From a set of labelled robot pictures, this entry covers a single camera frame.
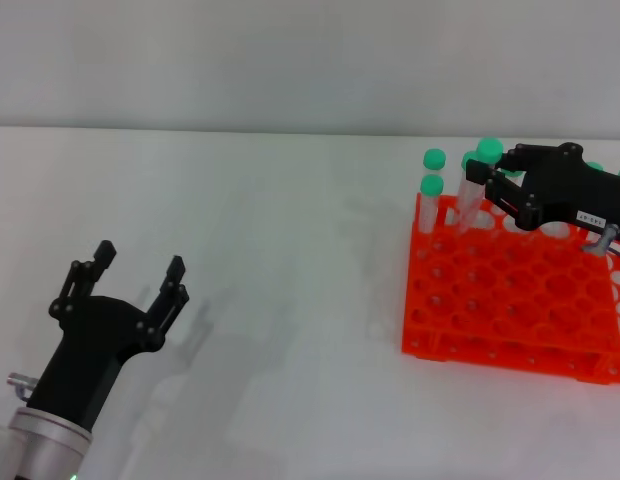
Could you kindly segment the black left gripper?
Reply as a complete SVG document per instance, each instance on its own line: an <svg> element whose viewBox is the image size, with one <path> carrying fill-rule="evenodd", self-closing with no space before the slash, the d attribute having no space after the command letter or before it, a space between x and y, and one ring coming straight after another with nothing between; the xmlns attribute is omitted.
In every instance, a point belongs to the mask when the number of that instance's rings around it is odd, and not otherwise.
<svg viewBox="0 0 620 480"><path fill-rule="evenodd" d="M186 272L174 256L159 293L144 312L122 300L89 296L116 256L111 241L102 240L92 260L71 263L62 298L49 313L58 321L62 339L33 390L27 406L93 429L123 365L143 352L156 352L189 301L181 280Z"/></svg>

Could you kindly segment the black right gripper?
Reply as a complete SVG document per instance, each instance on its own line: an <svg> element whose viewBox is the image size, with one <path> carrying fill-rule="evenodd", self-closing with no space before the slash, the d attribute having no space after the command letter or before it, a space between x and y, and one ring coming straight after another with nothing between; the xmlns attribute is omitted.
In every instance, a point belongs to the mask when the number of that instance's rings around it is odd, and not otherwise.
<svg viewBox="0 0 620 480"><path fill-rule="evenodd" d="M468 160L465 175L483 186L484 198L512 217L520 229L564 222L599 234L609 224L620 230L620 175L588 165L582 154L583 148L571 142L519 143L496 164ZM522 185L504 172L525 172Z"/></svg>

